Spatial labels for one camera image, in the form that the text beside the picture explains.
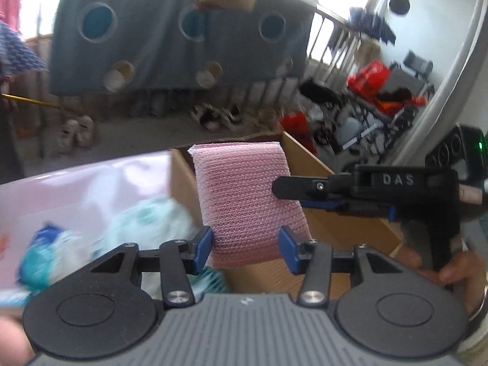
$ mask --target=cardboard box divider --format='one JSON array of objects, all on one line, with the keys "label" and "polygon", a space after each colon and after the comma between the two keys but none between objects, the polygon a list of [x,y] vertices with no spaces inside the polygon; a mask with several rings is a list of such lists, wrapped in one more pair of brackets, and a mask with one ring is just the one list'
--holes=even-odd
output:
[{"label": "cardboard box divider", "polygon": [[[290,172],[294,176],[326,177],[333,172],[286,132],[252,135],[220,142],[280,142]],[[194,165],[188,149],[182,146],[171,152],[171,196],[190,212],[195,224],[202,224]],[[335,249],[350,250],[355,244],[367,243],[385,254],[394,253],[401,244],[401,234],[394,224],[379,218],[339,216],[316,209],[304,209],[312,237],[330,243]],[[286,292],[296,297],[302,277],[289,273],[283,260],[224,270],[230,289],[236,293]],[[350,288],[347,274],[334,274],[330,298],[340,297]]]}]

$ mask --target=pink mesh scrubbing pad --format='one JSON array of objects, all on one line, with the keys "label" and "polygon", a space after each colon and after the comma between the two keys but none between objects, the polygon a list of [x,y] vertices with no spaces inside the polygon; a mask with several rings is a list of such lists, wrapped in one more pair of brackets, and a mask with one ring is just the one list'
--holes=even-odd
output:
[{"label": "pink mesh scrubbing pad", "polygon": [[280,258],[278,230],[289,225],[310,238],[298,201],[277,199],[275,178],[289,176],[278,142],[201,144],[189,149],[203,223],[212,227],[209,264],[238,267]]}]

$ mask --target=blue circle pattern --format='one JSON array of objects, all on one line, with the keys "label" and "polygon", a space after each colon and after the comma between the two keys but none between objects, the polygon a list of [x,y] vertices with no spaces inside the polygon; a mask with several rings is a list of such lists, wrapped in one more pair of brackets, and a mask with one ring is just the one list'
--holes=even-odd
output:
[{"label": "blue circle pattern", "polygon": [[89,40],[96,40],[108,33],[113,20],[111,9],[104,5],[94,7],[85,15],[81,31]]},{"label": "blue circle pattern", "polygon": [[269,15],[263,20],[260,30],[266,41],[278,41],[285,33],[285,20],[279,15]]},{"label": "blue circle pattern", "polygon": [[205,14],[192,10],[185,15],[181,22],[181,30],[191,39],[201,39],[205,36]]}]

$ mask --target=shoe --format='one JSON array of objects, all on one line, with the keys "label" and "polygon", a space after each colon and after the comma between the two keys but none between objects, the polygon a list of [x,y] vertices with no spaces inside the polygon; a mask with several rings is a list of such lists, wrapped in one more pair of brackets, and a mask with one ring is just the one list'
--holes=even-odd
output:
[{"label": "shoe", "polygon": [[236,125],[242,123],[239,108],[233,104],[230,109],[222,109],[220,111],[220,122],[229,129],[235,129]]},{"label": "shoe", "polygon": [[69,154],[73,151],[76,134],[80,131],[80,124],[76,119],[68,119],[64,123],[58,137],[59,151]]},{"label": "shoe", "polygon": [[190,112],[191,117],[203,128],[214,132],[220,128],[220,112],[209,104],[195,105]]},{"label": "shoe", "polygon": [[76,140],[80,147],[90,147],[93,144],[95,134],[95,124],[93,119],[89,116],[81,116],[78,118],[80,130],[76,133]]}]

